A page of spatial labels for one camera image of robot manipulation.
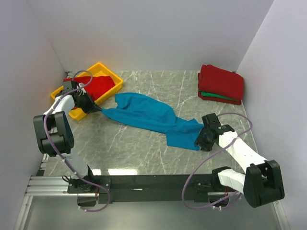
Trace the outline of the blue t shirt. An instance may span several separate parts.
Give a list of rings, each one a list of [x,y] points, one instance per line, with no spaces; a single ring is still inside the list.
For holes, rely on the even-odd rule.
[[[177,117],[169,105],[139,93],[119,93],[115,95],[115,101],[116,108],[102,110],[106,117],[131,127],[164,134],[168,146],[200,149],[195,141],[203,125],[195,119]]]

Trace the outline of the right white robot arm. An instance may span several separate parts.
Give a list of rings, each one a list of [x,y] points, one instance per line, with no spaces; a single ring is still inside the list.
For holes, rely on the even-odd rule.
[[[202,117],[204,127],[195,143],[204,151],[217,145],[227,151],[243,169],[239,173],[230,167],[212,171],[211,187],[239,191],[252,207],[259,207],[285,197],[281,168],[277,161],[267,160],[246,144],[230,125],[222,125],[215,113]]]

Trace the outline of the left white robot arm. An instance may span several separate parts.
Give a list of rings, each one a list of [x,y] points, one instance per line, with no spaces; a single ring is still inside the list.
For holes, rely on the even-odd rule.
[[[33,118],[33,124],[41,153],[54,157],[68,169],[70,175],[62,179],[82,193],[89,193],[96,189],[96,181],[90,167],[73,152],[74,137],[67,119],[75,107],[85,113],[101,111],[85,90],[70,94],[61,91],[45,113]]]

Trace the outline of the red t shirt in tray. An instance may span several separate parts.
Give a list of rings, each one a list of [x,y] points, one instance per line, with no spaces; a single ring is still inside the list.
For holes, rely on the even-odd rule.
[[[65,79],[69,83],[64,83],[64,89],[60,91],[58,95],[63,95],[73,89],[78,89],[78,91],[73,92],[71,95],[74,99],[75,107],[81,108],[86,114],[98,112],[101,108],[95,103],[100,96],[105,94],[108,90],[115,86],[112,78],[110,76],[98,76],[93,77],[91,83],[85,88],[80,89],[83,85],[87,84],[91,79],[90,76],[76,77]]]

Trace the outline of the yellow plastic tray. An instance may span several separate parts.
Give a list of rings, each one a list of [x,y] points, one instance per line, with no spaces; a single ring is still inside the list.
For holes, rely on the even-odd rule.
[[[85,87],[85,90],[97,105],[103,103],[122,88],[123,79],[102,63],[94,64],[88,71],[89,73],[79,73],[74,80],[78,83],[86,84],[90,79],[90,74],[93,75],[94,79],[89,86]]]

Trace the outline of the folded green shirt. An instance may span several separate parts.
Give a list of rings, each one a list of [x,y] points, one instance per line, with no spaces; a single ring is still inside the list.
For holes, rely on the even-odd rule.
[[[199,91],[201,93],[201,96],[204,97],[213,97],[213,98],[220,98],[220,99],[226,99],[226,100],[230,100],[230,101],[237,101],[236,99],[230,98],[230,97],[225,97],[219,94],[215,94],[215,93],[210,93],[210,92],[204,92],[204,91]]]

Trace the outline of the folded dark red shirt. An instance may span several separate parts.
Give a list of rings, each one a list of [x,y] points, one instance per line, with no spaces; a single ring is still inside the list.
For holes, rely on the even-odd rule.
[[[244,78],[235,72],[213,65],[202,65],[198,78],[198,92],[210,92],[241,101],[244,95]]]

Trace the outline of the black base beam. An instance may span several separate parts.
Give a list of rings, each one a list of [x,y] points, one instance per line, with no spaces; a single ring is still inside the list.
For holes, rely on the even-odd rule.
[[[80,179],[63,176],[69,184],[68,194],[78,195],[78,205],[93,207],[107,202],[180,201],[187,175],[109,175],[89,176],[99,188]],[[213,185],[211,174],[197,174],[185,189],[185,200],[207,203],[231,192],[232,189]]]

